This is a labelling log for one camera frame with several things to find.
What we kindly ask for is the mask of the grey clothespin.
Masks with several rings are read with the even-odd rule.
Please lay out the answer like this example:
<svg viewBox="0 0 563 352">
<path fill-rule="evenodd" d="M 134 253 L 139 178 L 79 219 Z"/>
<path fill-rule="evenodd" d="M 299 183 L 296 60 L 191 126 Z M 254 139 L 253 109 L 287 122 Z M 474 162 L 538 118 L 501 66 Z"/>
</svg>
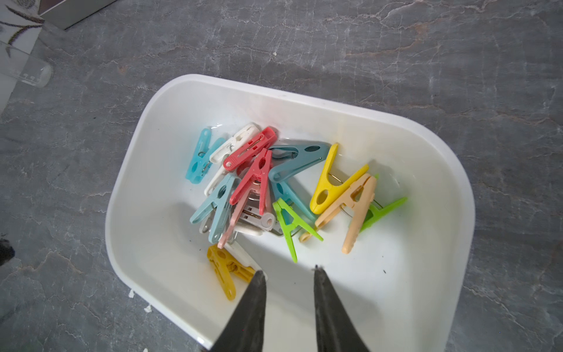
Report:
<svg viewBox="0 0 563 352">
<path fill-rule="evenodd" d="M 265 231 L 271 231 L 277 221 L 275 213 L 271 211 L 265 211 L 261 215 L 259 205 L 256 202 L 248 202 L 245 205 L 240 219 Z"/>
</svg>

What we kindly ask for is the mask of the red clothespin pile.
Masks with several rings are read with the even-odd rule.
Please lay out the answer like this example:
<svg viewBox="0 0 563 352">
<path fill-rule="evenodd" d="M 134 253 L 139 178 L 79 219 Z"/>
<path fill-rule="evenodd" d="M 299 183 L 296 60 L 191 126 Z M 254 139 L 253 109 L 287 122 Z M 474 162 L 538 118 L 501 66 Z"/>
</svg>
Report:
<svg viewBox="0 0 563 352">
<path fill-rule="evenodd" d="M 252 160 L 262 149 L 268 149 L 275 141 L 277 141 L 277 134 L 274 129 L 265 128 L 231 153 L 223 162 L 224 168 L 228 172 L 232 172 L 244 162 Z"/>
</svg>

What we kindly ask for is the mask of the metal tray with tools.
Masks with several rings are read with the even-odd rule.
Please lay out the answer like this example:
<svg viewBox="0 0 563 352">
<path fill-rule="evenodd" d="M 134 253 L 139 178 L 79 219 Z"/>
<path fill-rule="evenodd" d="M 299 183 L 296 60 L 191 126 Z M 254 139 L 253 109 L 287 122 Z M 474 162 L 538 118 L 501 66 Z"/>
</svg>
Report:
<svg viewBox="0 0 563 352">
<path fill-rule="evenodd" d="M 59 29 L 67 29 L 115 0 L 40 0 L 38 15 Z"/>
</svg>

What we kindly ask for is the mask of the green clothespin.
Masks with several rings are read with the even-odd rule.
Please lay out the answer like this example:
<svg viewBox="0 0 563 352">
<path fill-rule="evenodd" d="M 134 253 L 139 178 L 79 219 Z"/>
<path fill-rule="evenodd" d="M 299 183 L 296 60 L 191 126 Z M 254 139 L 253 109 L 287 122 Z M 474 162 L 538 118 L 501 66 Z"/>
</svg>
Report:
<svg viewBox="0 0 563 352">
<path fill-rule="evenodd" d="M 276 212 L 277 220 L 282 229 L 293 262 L 298 262 L 296 249 L 292 239 L 293 230 L 297 228 L 304 229 L 307 233 L 314 236 L 319 241 L 324 241 L 324 238 L 320 236 L 318 232 L 306 221 L 304 221 L 283 199 L 278 199 L 277 201 L 275 201 L 273 203 L 273 207 L 274 211 Z"/>
<path fill-rule="evenodd" d="M 362 228 L 360 232 L 364 232 L 365 230 L 372 227 L 377 221 L 381 220 L 391 212 L 398 209 L 400 206 L 404 205 L 408 201 L 407 197 L 400 198 L 395 202 L 391 203 L 382 208 L 378 208 L 376 205 L 371 204 L 367 211 L 367 214 L 364 219 L 364 223 L 362 224 Z"/>
</svg>

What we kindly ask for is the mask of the muted teal clothespin bottom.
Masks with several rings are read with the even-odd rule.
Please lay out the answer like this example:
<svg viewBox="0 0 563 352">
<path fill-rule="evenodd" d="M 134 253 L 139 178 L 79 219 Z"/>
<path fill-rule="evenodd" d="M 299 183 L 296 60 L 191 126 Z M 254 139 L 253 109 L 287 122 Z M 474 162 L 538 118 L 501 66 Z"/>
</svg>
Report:
<svg viewBox="0 0 563 352">
<path fill-rule="evenodd" d="M 238 187 L 240 178 L 234 174 L 228 174 L 218 184 L 210 196 L 200 205 L 190 218 L 190 223 L 201 222 L 206 216 L 215 211 L 215 215 L 208 231 L 208 240 L 212 244 L 218 243 L 221 234 L 224 232 L 227 220 L 230 218 L 232 205 L 230 198 Z"/>
</svg>

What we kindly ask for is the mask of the white clothespin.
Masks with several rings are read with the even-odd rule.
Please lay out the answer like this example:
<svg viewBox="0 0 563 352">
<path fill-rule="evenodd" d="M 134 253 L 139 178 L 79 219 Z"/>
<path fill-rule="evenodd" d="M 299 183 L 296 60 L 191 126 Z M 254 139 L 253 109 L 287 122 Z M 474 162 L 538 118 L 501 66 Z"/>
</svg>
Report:
<svg viewBox="0 0 563 352">
<path fill-rule="evenodd" d="M 237 133 L 222 142 L 219 147 L 211 153 L 210 162 L 219 166 L 218 172 L 211 178 L 210 183 L 204 190 L 204 195 L 209 196 L 228 174 L 228 171 L 223 166 L 223 161 L 227 156 L 232 154 L 238 148 L 248 142 L 253 136 L 260 132 L 259 128 L 254 123 L 249 123 L 240 129 Z"/>
<path fill-rule="evenodd" d="M 226 243 L 224 248 L 244 267 L 252 268 L 255 271 L 262 271 L 262 268 L 252 258 L 252 256 L 236 241 Z"/>
</svg>

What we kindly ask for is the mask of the tan clothespin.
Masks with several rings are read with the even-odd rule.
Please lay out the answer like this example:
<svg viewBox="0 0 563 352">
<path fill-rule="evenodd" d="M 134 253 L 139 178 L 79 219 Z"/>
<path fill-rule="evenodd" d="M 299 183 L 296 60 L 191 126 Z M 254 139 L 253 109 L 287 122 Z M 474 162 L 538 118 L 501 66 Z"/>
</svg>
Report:
<svg viewBox="0 0 563 352">
<path fill-rule="evenodd" d="M 315 229 L 319 230 L 327 225 L 345 207 L 353 211 L 347 235 L 342 245 L 342 252 L 349 254 L 361 232 L 369 205 L 374 199 L 377 178 L 364 174 L 340 195 L 315 221 Z"/>
</svg>

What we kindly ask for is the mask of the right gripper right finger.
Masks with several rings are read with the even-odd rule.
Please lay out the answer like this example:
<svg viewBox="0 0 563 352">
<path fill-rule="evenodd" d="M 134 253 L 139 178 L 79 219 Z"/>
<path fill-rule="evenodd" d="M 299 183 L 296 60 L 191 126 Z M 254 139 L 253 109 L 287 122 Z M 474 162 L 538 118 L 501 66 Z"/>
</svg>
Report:
<svg viewBox="0 0 563 352">
<path fill-rule="evenodd" d="M 369 351 L 328 274 L 318 265 L 315 266 L 314 299 L 318 351 Z"/>
</svg>

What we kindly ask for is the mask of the dark teal clothespin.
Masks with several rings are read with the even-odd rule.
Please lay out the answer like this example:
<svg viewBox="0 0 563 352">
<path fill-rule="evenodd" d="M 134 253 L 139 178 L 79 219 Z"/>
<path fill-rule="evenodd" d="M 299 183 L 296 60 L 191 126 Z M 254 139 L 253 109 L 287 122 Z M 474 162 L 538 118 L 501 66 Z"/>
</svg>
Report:
<svg viewBox="0 0 563 352">
<path fill-rule="evenodd" d="M 281 161 L 269 172 L 269 179 L 280 183 L 326 160 L 331 145 L 325 142 L 309 142 L 297 145 L 274 145 L 272 159 Z"/>
</svg>

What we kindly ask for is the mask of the yellow clothespin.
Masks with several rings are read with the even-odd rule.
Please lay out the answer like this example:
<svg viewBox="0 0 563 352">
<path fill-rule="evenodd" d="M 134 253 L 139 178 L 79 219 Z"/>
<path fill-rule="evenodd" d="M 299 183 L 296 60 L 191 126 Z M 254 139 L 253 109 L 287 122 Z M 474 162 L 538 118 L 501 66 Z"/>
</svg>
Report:
<svg viewBox="0 0 563 352">
<path fill-rule="evenodd" d="M 252 267 L 244 266 L 226 249 L 220 249 L 217 245 L 208 248 L 207 258 L 214 269 L 225 296 L 230 301 L 236 298 L 236 287 L 232 274 L 244 282 L 250 283 L 256 273 Z"/>
<path fill-rule="evenodd" d="M 365 164 L 362 168 L 356 171 L 344 183 L 340 185 L 333 185 L 329 180 L 331 174 L 331 167 L 334 164 L 337 156 L 339 144 L 335 143 L 328 151 L 323 171 L 320 174 L 318 184 L 313 193 L 309 208 L 313 214 L 321 215 L 334 201 L 337 200 L 351 185 L 359 180 L 359 178 L 366 174 L 369 170 L 369 165 Z"/>
</svg>

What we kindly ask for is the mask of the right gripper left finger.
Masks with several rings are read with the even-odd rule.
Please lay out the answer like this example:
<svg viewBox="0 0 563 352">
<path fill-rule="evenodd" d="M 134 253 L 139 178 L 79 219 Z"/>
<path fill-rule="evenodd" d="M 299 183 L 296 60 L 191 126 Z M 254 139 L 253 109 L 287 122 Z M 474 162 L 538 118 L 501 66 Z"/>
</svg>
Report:
<svg viewBox="0 0 563 352">
<path fill-rule="evenodd" d="M 261 352 L 264 341 L 266 278 L 257 271 L 231 318 L 211 348 L 214 351 Z"/>
</svg>

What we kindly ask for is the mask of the pink clothespin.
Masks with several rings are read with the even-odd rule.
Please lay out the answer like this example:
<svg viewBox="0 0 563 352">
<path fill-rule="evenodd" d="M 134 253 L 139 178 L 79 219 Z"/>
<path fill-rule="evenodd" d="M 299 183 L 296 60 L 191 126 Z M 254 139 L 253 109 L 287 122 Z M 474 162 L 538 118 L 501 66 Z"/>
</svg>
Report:
<svg viewBox="0 0 563 352">
<path fill-rule="evenodd" d="M 249 199 L 249 195 L 250 194 L 259 194 L 260 192 L 258 191 L 258 185 L 251 185 L 249 186 L 249 188 L 242 193 L 241 197 L 239 198 L 238 202 L 236 203 L 236 206 L 234 207 L 233 210 L 233 214 L 230 218 L 230 222 L 228 225 L 228 228 L 225 230 L 225 232 L 223 233 L 223 235 L 221 236 L 219 242 L 218 242 L 218 248 L 219 249 L 223 249 L 225 244 L 228 243 L 228 241 L 231 238 L 231 235 L 233 234 L 234 230 L 235 230 L 235 226 L 240 218 L 240 215 L 243 213 L 243 210 L 248 202 Z"/>
</svg>

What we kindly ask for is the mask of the clear glass cup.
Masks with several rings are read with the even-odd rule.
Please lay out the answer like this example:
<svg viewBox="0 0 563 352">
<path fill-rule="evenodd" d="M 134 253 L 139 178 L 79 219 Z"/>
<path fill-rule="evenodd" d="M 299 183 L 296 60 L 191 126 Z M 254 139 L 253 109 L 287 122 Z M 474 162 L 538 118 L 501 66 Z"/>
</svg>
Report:
<svg viewBox="0 0 563 352">
<path fill-rule="evenodd" d="M 1 42 L 1 74 L 33 87 L 43 88 L 50 81 L 53 72 L 49 63 Z"/>
</svg>

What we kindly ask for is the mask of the white storage box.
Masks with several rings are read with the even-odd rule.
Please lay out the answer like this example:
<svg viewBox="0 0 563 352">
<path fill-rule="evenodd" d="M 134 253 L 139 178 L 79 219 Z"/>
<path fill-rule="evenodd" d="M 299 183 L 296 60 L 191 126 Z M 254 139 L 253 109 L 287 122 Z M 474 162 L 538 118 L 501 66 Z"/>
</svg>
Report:
<svg viewBox="0 0 563 352">
<path fill-rule="evenodd" d="M 106 215 L 106 247 L 117 276 L 206 347 L 237 306 L 207 258 L 208 238 L 189 219 L 204 184 L 185 178 L 202 129 L 232 136 L 271 126 L 281 141 L 338 143 L 339 177 L 369 164 L 377 201 L 406 204 L 341 251 L 351 220 L 339 214 L 320 239 L 238 236 L 268 276 L 266 351 L 315 351 L 313 269 L 327 272 L 371 351 L 444 350 L 474 234 L 468 176 L 432 131 L 393 114 L 277 89 L 185 75 L 152 97 L 129 145 Z"/>
</svg>

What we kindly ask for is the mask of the white clothespin bottom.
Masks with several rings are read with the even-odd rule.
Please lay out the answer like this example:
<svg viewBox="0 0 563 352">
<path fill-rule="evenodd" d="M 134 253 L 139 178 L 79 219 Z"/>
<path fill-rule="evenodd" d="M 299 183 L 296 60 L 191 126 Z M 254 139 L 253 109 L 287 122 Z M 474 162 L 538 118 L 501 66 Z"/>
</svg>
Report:
<svg viewBox="0 0 563 352">
<path fill-rule="evenodd" d="M 226 243 L 224 248 L 244 267 L 252 268 L 255 271 L 262 271 L 262 268 L 252 258 L 252 256 L 236 241 Z"/>
</svg>

